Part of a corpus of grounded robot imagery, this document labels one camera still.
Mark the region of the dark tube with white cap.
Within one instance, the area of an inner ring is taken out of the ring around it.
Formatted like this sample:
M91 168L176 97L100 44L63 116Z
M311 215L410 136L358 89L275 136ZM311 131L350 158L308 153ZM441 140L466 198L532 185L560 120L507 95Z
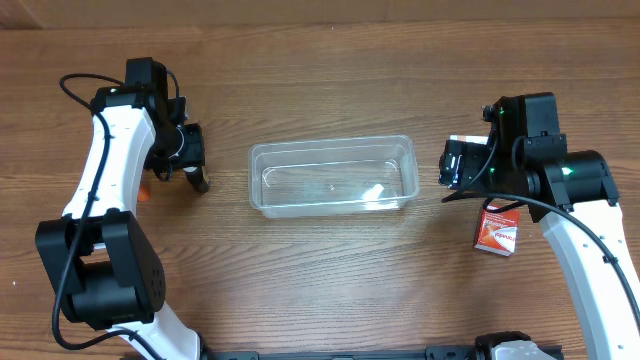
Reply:
M210 180L204 166L185 167L186 179L199 193L207 193L210 189Z

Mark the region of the white Hansaplast plaster box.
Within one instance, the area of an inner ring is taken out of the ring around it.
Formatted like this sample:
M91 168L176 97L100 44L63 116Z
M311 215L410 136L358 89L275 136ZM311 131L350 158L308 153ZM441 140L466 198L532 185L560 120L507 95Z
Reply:
M488 142L487 136L477 136L477 135L451 135L449 137L452 141L461 141L467 143L474 143L480 145L486 145Z

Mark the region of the orange tube with white cap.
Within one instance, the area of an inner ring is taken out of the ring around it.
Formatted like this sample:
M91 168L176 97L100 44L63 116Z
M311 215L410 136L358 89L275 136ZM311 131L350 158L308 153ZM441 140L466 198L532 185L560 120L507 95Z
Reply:
M151 198L151 190L148 184L141 184L139 186L139 191L137 195L137 199L139 202L147 202Z

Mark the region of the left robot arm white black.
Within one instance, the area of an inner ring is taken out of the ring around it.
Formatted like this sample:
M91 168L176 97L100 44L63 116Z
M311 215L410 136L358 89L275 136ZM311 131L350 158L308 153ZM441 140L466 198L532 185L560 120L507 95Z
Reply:
M166 301L159 256L136 218L144 171L167 181L184 171L210 187L201 128L187 121L175 75L152 58L130 59L86 103L93 139L79 185L35 245L55 292L52 334L67 350L121 337L145 359L210 359L203 337Z

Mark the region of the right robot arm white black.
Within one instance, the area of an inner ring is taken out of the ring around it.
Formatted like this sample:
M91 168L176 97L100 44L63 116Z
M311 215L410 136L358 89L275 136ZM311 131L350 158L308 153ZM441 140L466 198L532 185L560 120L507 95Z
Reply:
M625 240L620 194L604 157L571 152L551 92L502 97L483 109L487 139L450 137L439 160L446 201L527 206L563 271L587 355L639 356L639 277Z

